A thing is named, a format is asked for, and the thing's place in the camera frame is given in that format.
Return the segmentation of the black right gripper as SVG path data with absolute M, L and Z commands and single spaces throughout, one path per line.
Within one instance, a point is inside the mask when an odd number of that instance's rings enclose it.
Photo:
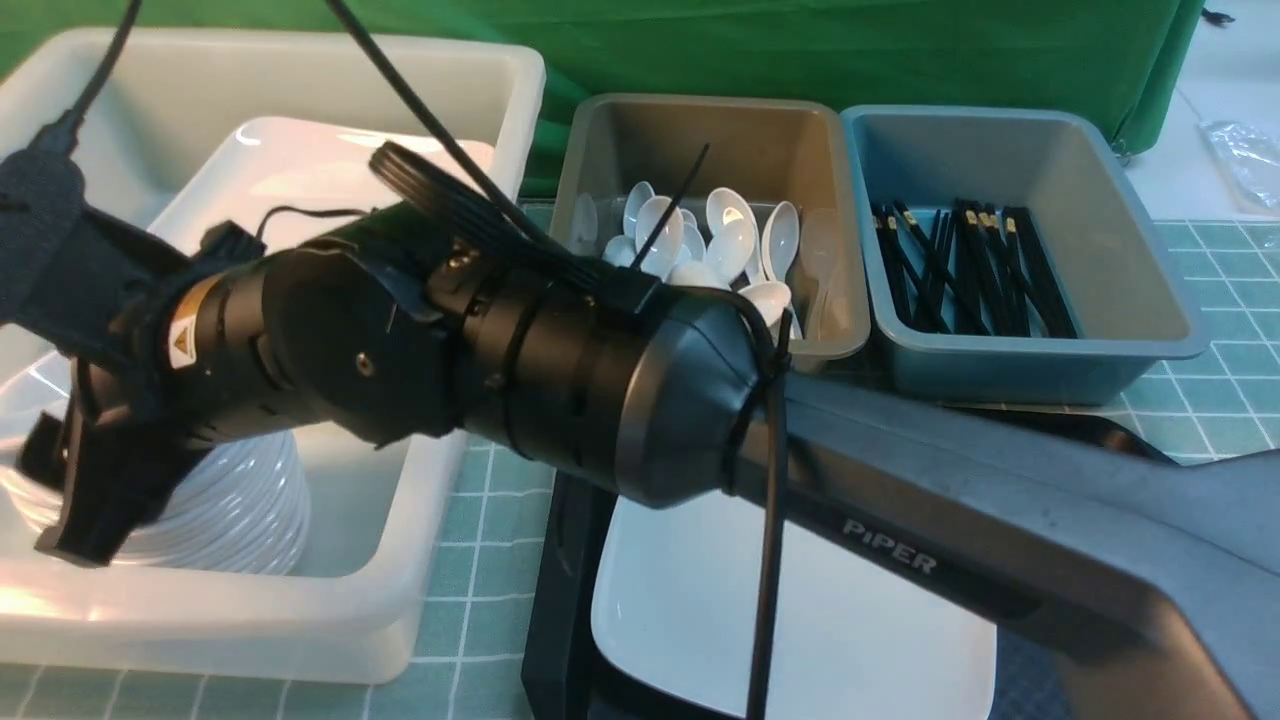
M 209 227 L 188 255 L 91 208 L 67 155 L 3 161 L 3 323 L 70 360 L 70 397 L 22 445 L 20 471 L 61 488 L 36 550 L 105 568 L 155 523 L 179 483 L 232 437 L 198 424 L 177 396 L 173 316 L 186 293 L 241 264 L 241 227 Z

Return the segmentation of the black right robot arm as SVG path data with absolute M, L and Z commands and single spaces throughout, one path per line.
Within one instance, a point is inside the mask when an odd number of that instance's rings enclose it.
M 669 509 L 722 491 L 1055 650 L 1079 717 L 1277 716 L 1277 454 L 1183 468 L 788 372 L 723 291 L 529 243 L 385 143 L 404 204 L 255 260 L 90 208 L 64 154 L 3 161 L 3 322 L 72 359 L 37 550 L 109 565 L 201 450 L 330 421 L 467 430 Z

